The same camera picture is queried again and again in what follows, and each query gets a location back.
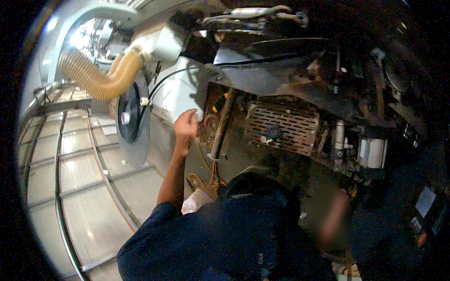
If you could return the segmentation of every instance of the white machine housing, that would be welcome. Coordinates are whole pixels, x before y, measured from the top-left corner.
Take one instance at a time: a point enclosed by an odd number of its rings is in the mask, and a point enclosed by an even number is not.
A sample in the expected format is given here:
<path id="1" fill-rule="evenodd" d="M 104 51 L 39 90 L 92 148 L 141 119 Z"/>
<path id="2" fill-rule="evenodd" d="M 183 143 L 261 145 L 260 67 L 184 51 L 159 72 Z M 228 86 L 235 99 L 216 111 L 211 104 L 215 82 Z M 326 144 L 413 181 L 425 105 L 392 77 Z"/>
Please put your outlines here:
<path id="1" fill-rule="evenodd" d="M 153 113 L 171 122 L 188 109 L 197 109 L 198 121 L 203 119 L 203 106 L 207 95 L 207 72 L 203 64 L 186 57 L 176 62 L 163 62 L 156 84 L 169 76 L 153 95 Z M 148 86 L 151 93 L 155 84 Z"/>

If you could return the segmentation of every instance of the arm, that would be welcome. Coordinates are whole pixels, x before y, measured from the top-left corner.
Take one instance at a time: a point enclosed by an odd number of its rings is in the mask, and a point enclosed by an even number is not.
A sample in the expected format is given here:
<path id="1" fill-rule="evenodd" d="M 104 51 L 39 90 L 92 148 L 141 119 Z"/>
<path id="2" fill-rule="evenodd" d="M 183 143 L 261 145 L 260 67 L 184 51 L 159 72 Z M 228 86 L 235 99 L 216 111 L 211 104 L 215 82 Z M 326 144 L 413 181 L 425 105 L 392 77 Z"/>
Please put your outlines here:
<path id="1" fill-rule="evenodd" d="M 170 202 L 178 210 L 181 210 L 185 192 L 186 156 L 198 129 L 196 112 L 196 109 L 189 109 L 182 113 L 174 123 L 175 150 L 159 190 L 157 205 Z"/>

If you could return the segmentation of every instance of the perforated metal panel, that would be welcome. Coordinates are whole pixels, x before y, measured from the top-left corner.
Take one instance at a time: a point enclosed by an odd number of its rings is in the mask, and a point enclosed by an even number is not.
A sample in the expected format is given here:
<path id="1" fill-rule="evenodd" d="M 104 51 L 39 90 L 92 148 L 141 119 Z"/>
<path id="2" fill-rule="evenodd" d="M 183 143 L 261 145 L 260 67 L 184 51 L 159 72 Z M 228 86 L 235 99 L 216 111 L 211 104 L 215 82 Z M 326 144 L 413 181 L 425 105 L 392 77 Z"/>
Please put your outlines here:
<path id="1" fill-rule="evenodd" d="M 246 136 L 253 143 L 262 143 L 269 126 L 279 124 L 281 136 L 267 145 L 310 156 L 319 128 L 317 112 L 281 105 L 255 105 L 249 112 Z"/>

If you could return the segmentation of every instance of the fluorescent light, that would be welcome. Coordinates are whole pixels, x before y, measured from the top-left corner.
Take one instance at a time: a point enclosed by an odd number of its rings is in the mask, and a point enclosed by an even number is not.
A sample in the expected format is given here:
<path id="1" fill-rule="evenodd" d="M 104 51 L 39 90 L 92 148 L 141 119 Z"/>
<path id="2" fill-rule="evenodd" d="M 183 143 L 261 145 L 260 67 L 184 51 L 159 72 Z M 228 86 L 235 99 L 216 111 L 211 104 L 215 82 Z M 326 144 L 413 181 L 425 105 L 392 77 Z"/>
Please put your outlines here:
<path id="1" fill-rule="evenodd" d="M 49 22 L 47 23 L 47 31 L 51 31 L 56 27 L 56 24 L 58 23 L 58 18 L 51 18 Z"/>

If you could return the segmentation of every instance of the black cable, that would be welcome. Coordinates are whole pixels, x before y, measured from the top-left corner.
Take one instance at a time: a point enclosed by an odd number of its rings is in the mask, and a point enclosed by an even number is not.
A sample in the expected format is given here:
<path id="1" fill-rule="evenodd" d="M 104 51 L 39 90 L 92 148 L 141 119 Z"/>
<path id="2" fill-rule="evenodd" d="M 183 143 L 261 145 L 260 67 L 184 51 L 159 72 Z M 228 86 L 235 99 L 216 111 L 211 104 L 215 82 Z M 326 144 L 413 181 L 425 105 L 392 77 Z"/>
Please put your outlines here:
<path id="1" fill-rule="evenodd" d="M 159 82 L 155 85 L 155 87 L 153 88 L 153 90 L 148 94 L 148 100 L 150 101 L 150 98 L 155 94 L 155 92 L 156 92 L 156 90 L 158 89 L 158 87 L 161 86 L 161 84 L 162 84 L 167 78 L 169 78 L 170 76 L 172 76 L 172 75 L 174 75 L 174 74 L 177 74 L 177 73 L 179 73 L 179 72 L 183 72 L 183 71 L 190 70 L 190 69 L 198 69 L 198 67 L 187 67 L 187 68 L 179 69 L 179 70 L 174 71 L 174 72 L 172 72 L 171 74 L 167 75 L 166 77 L 162 78 L 161 81 L 159 81 Z M 148 107 L 148 105 L 146 105 L 146 106 L 144 106 L 144 107 L 142 108 L 141 114 L 140 114 L 139 117 L 138 117 L 137 125 L 136 125 L 136 131 L 135 131 L 135 134 L 136 134 L 136 135 L 137 135 L 137 133 L 138 133 L 138 131 L 139 131 L 139 127 L 140 127 L 140 122 L 141 122 L 141 120 L 142 120 L 142 116 L 144 116 L 145 109 L 146 109 L 147 107 Z"/>

